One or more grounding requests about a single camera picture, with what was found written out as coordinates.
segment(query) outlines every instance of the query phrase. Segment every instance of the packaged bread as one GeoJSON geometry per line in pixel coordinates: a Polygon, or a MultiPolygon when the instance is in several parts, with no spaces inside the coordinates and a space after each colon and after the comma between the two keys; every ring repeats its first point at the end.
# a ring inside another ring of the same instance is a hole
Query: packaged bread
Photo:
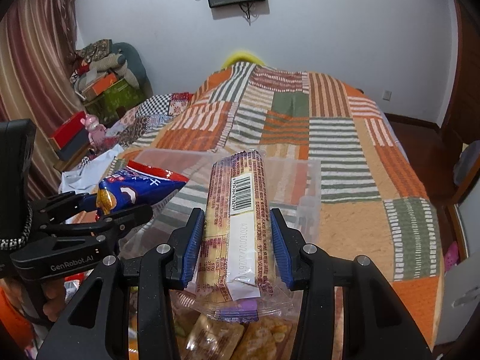
{"type": "Polygon", "coordinates": [[[292,355],[292,350],[293,350],[293,344],[295,343],[295,335],[297,334],[297,327],[298,325],[295,322],[292,325],[289,337],[286,339],[285,346],[283,348],[283,352],[280,355],[279,360],[290,360],[290,357],[292,355]]]}
{"type": "Polygon", "coordinates": [[[201,314],[185,347],[179,348],[182,360],[229,360],[242,335],[240,323],[215,321],[201,314]]]}
{"type": "Polygon", "coordinates": [[[175,322],[176,334],[187,337],[193,330],[200,312],[190,308],[189,303],[182,302],[183,294],[180,291],[170,291],[173,321],[175,322]]]}
{"type": "Polygon", "coordinates": [[[271,297],[274,281],[263,160],[258,151],[244,151],[216,162],[212,169],[196,303],[271,297]]]}
{"type": "Polygon", "coordinates": [[[291,321],[270,316],[250,323],[231,360],[281,359],[289,342],[292,325],[291,321]]]}

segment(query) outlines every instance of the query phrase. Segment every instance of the barcode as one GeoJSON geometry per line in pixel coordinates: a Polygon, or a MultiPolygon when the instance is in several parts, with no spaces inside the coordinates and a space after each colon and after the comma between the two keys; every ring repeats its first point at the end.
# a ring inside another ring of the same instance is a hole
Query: barcode
{"type": "Polygon", "coordinates": [[[253,209],[251,173],[232,178],[230,214],[253,209]]]}

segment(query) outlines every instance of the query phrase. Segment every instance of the red box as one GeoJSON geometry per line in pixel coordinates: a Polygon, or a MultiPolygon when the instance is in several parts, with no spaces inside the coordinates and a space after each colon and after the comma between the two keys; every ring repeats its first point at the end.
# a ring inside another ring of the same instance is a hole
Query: red box
{"type": "Polygon", "coordinates": [[[50,137],[49,142],[55,151],[59,151],[70,142],[80,130],[85,128],[81,123],[81,119],[85,119],[85,111],[77,112],[72,115],[64,124],[62,124],[50,137]]]}

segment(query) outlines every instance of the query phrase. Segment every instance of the striped curtain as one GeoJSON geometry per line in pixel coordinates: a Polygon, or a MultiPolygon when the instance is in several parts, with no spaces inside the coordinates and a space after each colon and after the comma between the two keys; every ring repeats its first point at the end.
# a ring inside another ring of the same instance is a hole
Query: striped curtain
{"type": "Polygon", "coordinates": [[[58,190],[48,138],[82,109],[69,81],[75,31],[74,0],[15,0],[0,22],[0,121],[30,118],[37,125],[31,199],[58,190]]]}

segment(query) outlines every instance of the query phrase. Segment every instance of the orange box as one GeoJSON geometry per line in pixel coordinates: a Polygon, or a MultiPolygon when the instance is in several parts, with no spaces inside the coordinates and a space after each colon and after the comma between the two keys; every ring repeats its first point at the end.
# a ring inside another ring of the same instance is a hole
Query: orange box
{"type": "Polygon", "coordinates": [[[104,91],[106,91],[109,87],[111,87],[114,83],[117,82],[117,77],[115,74],[110,73],[106,77],[99,79],[95,84],[93,84],[92,89],[94,90],[95,94],[101,95],[104,91]]]}
{"type": "Polygon", "coordinates": [[[95,97],[101,95],[104,91],[106,91],[110,86],[117,82],[117,77],[115,74],[110,73],[105,77],[97,79],[93,84],[85,88],[82,92],[83,96],[85,96],[86,101],[90,102],[95,97]]]}

